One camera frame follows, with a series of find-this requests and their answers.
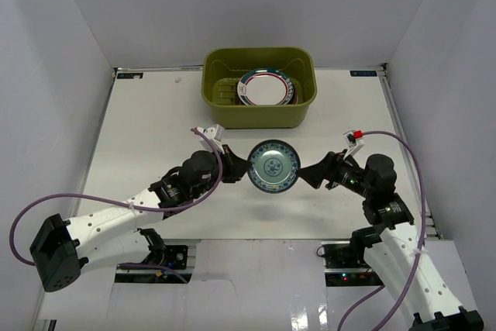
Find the white plate green red rim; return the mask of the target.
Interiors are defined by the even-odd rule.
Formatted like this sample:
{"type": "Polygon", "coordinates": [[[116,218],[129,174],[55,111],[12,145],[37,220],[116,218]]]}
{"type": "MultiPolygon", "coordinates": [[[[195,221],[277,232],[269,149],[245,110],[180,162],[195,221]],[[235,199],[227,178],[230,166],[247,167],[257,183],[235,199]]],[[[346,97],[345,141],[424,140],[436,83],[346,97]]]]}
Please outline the white plate green red rim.
{"type": "Polygon", "coordinates": [[[245,73],[236,85],[239,101],[244,105],[288,105],[294,98],[295,85],[282,71],[259,68],[245,73]]]}

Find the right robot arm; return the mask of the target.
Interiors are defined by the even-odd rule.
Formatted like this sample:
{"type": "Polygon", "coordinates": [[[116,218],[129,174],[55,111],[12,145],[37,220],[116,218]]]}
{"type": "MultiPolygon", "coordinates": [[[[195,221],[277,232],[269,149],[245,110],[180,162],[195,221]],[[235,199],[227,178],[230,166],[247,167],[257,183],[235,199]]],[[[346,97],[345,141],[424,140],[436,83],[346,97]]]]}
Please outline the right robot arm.
{"type": "Polygon", "coordinates": [[[320,162],[298,170],[297,176],[313,188],[342,186],[363,197],[370,227],[353,232],[350,258],[358,267],[370,267],[395,299],[390,313],[401,312],[410,330],[482,330],[476,310],[468,310],[451,292],[423,250],[424,233],[395,191],[394,162],[383,154],[367,158],[360,167],[344,153],[328,153],[320,162]]]}

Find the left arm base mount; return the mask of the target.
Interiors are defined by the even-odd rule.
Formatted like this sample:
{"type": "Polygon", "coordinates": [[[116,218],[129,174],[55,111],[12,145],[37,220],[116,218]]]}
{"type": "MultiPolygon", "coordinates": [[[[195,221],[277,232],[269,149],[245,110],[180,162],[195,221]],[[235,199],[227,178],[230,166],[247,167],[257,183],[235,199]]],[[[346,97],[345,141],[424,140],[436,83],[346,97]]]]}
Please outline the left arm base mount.
{"type": "Polygon", "coordinates": [[[138,229],[146,240],[149,253],[139,263],[118,264],[121,271],[155,271],[157,278],[172,277],[178,283],[188,284],[189,280],[180,273],[187,268],[188,246],[167,245],[154,229],[138,229]]]}

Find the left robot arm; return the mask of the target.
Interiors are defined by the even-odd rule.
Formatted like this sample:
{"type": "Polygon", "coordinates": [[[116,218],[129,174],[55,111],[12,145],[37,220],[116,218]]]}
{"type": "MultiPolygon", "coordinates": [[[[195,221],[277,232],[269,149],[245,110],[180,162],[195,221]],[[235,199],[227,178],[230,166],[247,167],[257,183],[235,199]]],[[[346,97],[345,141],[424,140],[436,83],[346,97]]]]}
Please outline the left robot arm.
{"type": "Polygon", "coordinates": [[[221,182],[240,181],[250,167],[226,145],[199,150],[125,202],[107,200],[108,208],[70,219],[48,217],[29,248],[44,291],[66,288],[102,265],[161,268],[167,249],[148,225],[197,205],[221,182]]]}

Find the small blue patterned plate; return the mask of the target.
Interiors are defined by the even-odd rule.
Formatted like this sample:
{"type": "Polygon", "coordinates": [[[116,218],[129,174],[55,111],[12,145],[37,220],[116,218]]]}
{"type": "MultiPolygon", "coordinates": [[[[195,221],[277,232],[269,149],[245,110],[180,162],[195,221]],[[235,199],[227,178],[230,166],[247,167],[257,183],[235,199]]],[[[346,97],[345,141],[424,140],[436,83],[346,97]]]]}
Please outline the small blue patterned plate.
{"type": "Polygon", "coordinates": [[[250,152],[250,182],[268,194],[286,192],[298,180],[301,161],[295,148],[282,140],[265,140],[250,152]]]}

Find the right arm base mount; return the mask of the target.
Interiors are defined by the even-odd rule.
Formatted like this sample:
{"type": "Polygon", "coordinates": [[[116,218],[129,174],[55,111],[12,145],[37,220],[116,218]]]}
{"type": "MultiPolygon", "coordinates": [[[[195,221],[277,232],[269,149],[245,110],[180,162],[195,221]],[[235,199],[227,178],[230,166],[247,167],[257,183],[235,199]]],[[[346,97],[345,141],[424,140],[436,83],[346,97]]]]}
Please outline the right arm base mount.
{"type": "Polygon", "coordinates": [[[315,253],[323,260],[327,288],[375,287],[383,284],[344,241],[324,242],[315,253]]]}

